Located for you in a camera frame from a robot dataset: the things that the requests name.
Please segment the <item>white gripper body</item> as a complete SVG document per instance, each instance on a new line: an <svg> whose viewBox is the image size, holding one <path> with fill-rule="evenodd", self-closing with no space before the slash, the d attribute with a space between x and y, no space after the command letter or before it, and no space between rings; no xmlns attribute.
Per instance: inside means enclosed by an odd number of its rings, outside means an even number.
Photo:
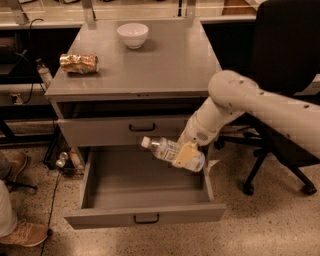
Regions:
<svg viewBox="0 0 320 256"><path fill-rule="evenodd" d="M210 126L197 113L194 113L186 123L181 133L179 143L194 143L199 146L208 145L214 139L214 132Z"/></svg>

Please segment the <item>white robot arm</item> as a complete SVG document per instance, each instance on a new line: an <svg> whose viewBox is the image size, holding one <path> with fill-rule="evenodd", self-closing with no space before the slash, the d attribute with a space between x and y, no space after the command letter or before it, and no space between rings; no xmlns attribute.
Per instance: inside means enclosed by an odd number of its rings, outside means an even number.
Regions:
<svg viewBox="0 0 320 256"><path fill-rule="evenodd" d="M189 118L173 165L184 168L200 146L244 113L259 119L301 148L320 157L320 106L265 91L251 79L224 70L212 76L209 97Z"/></svg>

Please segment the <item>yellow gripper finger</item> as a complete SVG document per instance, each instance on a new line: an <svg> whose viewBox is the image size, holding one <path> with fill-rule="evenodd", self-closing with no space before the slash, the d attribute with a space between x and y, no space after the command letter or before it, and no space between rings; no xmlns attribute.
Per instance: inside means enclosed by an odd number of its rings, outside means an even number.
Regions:
<svg viewBox="0 0 320 256"><path fill-rule="evenodd" d="M196 156L198 154L197 145L191 142L184 143L172 165L178 168L195 168L198 164Z"/></svg>

